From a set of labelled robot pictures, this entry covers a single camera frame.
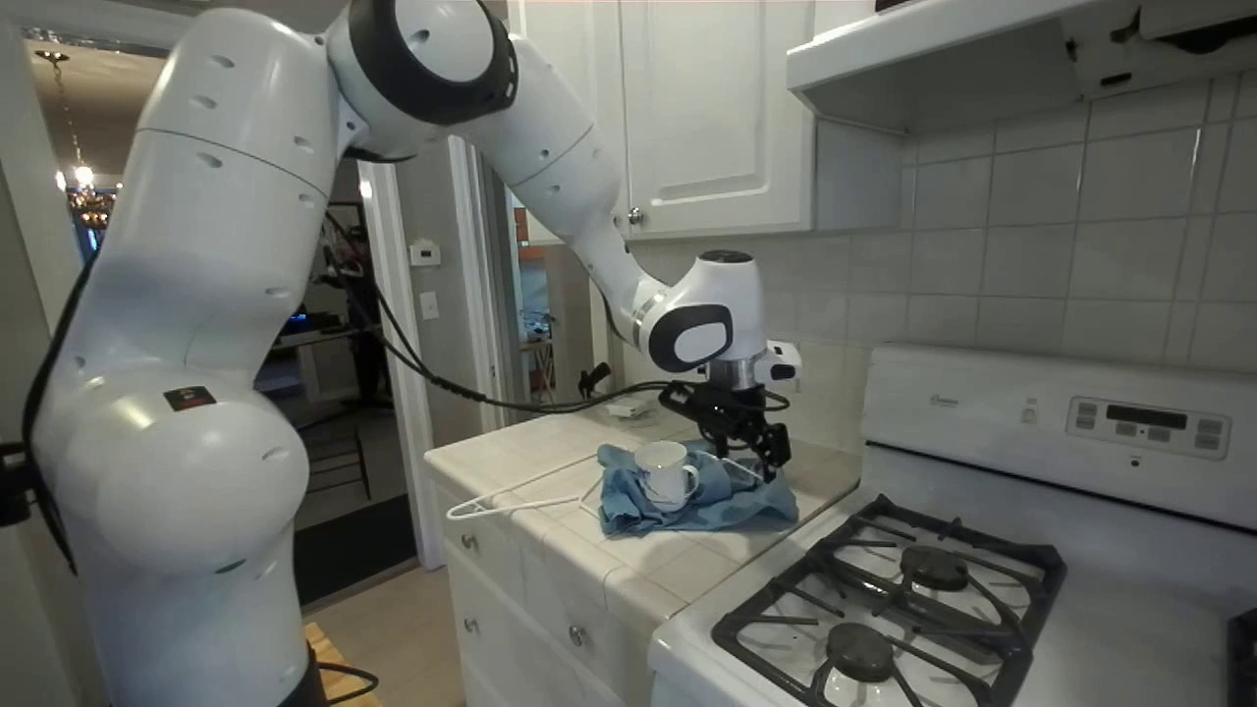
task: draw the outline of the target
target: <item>electrical outlet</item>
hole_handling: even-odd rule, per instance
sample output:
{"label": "electrical outlet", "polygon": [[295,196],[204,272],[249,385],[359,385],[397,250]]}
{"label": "electrical outlet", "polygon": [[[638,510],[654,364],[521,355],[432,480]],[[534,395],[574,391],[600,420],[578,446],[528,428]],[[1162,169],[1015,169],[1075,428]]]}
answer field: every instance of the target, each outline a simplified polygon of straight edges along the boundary
{"label": "electrical outlet", "polygon": [[439,317],[438,292],[419,292],[419,317],[424,317],[424,323]]}

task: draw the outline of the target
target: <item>cabinet handle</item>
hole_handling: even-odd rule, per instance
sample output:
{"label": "cabinet handle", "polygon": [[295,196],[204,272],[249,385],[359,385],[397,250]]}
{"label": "cabinet handle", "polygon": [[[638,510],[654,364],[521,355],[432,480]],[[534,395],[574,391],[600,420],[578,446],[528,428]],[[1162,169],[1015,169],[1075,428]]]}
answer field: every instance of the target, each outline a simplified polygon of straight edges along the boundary
{"label": "cabinet handle", "polygon": [[571,626],[567,635],[574,639],[574,647],[589,647],[587,626]]}

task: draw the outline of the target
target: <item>tiled countertop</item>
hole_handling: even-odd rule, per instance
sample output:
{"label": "tiled countertop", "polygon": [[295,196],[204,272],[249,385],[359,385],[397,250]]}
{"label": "tiled countertop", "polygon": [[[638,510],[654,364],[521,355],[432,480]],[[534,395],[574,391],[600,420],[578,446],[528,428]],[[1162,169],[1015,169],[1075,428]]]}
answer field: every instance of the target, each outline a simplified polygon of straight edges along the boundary
{"label": "tiled countertop", "polygon": [[[456,495],[495,495],[503,505],[578,497],[541,510],[499,514],[537,546],[549,546],[578,572],[606,590],[606,603],[640,633],[657,628],[716,580],[762,555],[784,529],[660,529],[647,537],[606,537],[596,526],[596,446],[640,446],[646,440],[694,440],[694,428],[673,411],[646,420],[608,420],[600,411],[541,416],[503,433],[428,451],[439,482]],[[795,442],[784,480],[807,522],[826,504],[858,488],[858,461]]]}

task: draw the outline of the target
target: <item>stove control panel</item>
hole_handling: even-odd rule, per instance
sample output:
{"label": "stove control panel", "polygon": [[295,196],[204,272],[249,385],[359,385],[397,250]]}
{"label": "stove control panel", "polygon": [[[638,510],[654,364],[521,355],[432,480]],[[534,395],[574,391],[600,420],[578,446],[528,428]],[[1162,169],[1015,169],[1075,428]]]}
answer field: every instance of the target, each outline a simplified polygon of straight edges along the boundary
{"label": "stove control panel", "polygon": [[1228,416],[1073,395],[1070,433],[1180,455],[1227,461]]}

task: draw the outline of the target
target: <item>crumpled cloth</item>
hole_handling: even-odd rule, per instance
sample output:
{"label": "crumpled cloth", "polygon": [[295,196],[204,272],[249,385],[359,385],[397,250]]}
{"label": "crumpled cloth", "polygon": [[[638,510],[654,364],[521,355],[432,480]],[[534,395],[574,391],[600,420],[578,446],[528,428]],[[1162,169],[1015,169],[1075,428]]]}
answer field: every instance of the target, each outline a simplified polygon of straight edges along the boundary
{"label": "crumpled cloth", "polygon": [[688,442],[688,462],[698,470],[698,489],[678,510],[657,510],[646,495],[646,470],[638,467],[633,451],[600,442],[600,529],[608,537],[638,537],[654,529],[771,529],[795,526],[799,504],[791,482],[779,475],[762,482],[758,475],[724,462],[719,455],[703,451],[703,442]]}

